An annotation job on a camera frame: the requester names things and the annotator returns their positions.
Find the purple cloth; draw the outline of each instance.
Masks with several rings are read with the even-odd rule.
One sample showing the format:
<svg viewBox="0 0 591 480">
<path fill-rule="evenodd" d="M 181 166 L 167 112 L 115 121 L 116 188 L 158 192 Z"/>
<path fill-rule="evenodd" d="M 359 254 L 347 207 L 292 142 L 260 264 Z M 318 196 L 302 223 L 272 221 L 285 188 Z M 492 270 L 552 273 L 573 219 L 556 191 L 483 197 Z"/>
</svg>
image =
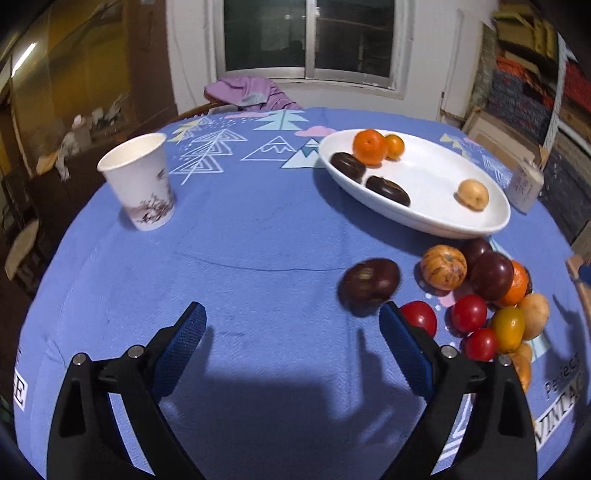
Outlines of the purple cloth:
<svg viewBox="0 0 591 480">
<path fill-rule="evenodd" d="M 275 82 L 265 78 L 224 78 L 207 85 L 205 91 L 209 96 L 222 102 L 252 112 L 301 109 L 297 103 L 279 89 Z"/>
</svg>

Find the dark purple tomato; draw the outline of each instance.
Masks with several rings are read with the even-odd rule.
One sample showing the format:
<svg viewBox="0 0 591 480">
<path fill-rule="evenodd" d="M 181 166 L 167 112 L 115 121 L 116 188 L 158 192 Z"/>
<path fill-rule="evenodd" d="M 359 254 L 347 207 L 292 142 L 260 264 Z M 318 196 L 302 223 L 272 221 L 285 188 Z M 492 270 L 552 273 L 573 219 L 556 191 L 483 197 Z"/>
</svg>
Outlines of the dark purple tomato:
<svg viewBox="0 0 591 480">
<path fill-rule="evenodd" d="M 474 293 L 486 301 L 497 301 L 511 288 L 513 275 L 513 264 L 505 255 L 485 252 L 472 268 L 470 283 Z"/>
<path fill-rule="evenodd" d="M 370 258 L 352 266 L 342 280 L 342 293 L 351 303 L 385 302 L 400 283 L 400 269 L 388 258 Z"/>
<path fill-rule="evenodd" d="M 468 274 L 476 265 L 478 259 L 482 256 L 482 254 L 486 252 L 491 252 L 492 247 L 489 242 L 484 240 L 483 238 L 474 238 L 472 240 L 468 240 L 460 251 L 464 254 L 466 258 L 466 263 L 468 265 Z"/>
</svg>

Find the potato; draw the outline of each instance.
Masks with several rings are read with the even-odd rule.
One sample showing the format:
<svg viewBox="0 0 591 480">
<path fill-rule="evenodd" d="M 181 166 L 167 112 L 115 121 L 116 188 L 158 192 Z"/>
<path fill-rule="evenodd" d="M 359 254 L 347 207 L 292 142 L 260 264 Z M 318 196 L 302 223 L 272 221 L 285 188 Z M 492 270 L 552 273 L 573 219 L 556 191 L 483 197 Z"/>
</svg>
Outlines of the potato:
<svg viewBox="0 0 591 480">
<path fill-rule="evenodd" d="M 464 180 L 457 188 L 456 200 L 469 209 L 481 212 L 489 202 L 488 190 L 478 180 Z"/>
<path fill-rule="evenodd" d="M 550 317 L 550 305 L 541 293 L 526 295 L 517 305 L 525 317 L 523 340 L 531 340 L 542 333 Z"/>
<path fill-rule="evenodd" d="M 531 359 L 534 356 L 533 352 L 531 351 L 531 347 L 525 342 L 521 342 L 519 344 L 519 347 L 517 347 L 515 351 L 511 353 L 511 357 L 513 357 L 514 355 L 521 355 L 529 363 L 531 363 Z"/>
<path fill-rule="evenodd" d="M 527 358 L 524 358 L 521 355 L 513 355 L 511 359 L 513 360 L 513 366 L 515 367 L 515 371 L 521 382 L 521 388 L 523 388 L 524 392 L 527 392 L 531 382 L 531 363 L 527 361 Z"/>
</svg>

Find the ceiling light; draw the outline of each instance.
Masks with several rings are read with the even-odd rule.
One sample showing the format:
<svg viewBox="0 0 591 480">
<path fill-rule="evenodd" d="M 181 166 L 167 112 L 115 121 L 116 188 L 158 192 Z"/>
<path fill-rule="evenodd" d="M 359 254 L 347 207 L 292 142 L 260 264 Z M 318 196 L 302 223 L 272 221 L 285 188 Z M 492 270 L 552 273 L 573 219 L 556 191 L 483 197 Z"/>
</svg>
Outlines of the ceiling light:
<svg viewBox="0 0 591 480">
<path fill-rule="evenodd" d="M 33 51 L 33 49 L 35 48 L 35 45 L 37 45 L 37 42 L 35 43 L 31 43 L 27 49 L 24 51 L 24 53 L 21 55 L 21 58 L 19 58 L 17 60 L 17 62 L 14 64 L 14 67 L 12 68 L 12 76 L 14 77 L 15 72 L 21 67 L 21 65 L 23 63 L 25 63 L 25 60 L 27 59 L 27 57 L 31 54 L 31 52 Z"/>
</svg>

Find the cloud print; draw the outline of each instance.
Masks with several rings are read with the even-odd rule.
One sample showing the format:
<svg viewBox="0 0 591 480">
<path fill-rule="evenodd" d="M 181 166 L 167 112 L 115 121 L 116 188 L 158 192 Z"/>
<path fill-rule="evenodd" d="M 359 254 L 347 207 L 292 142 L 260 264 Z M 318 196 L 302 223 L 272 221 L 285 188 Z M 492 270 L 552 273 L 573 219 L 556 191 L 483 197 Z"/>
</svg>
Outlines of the cloud print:
<svg viewBox="0 0 591 480">
<path fill-rule="evenodd" d="M 224 118 L 249 118 L 253 116 L 267 116 L 269 112 L 240 112 L 232 115 L 226 115 Z"/>
<path fill-rule="evenodd" d="M 300 130 L 295 134 L 298 137 L 326 137 L 327 135 L 333 134 L 335 132 L 336 130 L 334 128 L 323 127 L 322 125 L 314 125 L 308 130 Z"/>
</svg>

